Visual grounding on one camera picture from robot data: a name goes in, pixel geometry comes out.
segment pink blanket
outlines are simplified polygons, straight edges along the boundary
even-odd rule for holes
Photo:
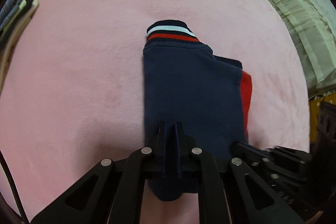
[[[267,0],[39,1],[0,97],[0,148],[29,219],[100,159],[143,146],[142,49],[157,20],[183,20],[214,54],[242,62],[252,145],[308,151],[305,77]],[[16,208],[2,173],[0,191]],[[197,206],[197,195],[164,203],[146,188],[141,222],[195,224]]]

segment striped ribbed hem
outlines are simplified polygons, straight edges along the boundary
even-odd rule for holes
[[[153,42],[182,42],[202,44],[180,20],[161,20],[147,29],[147,45]]]

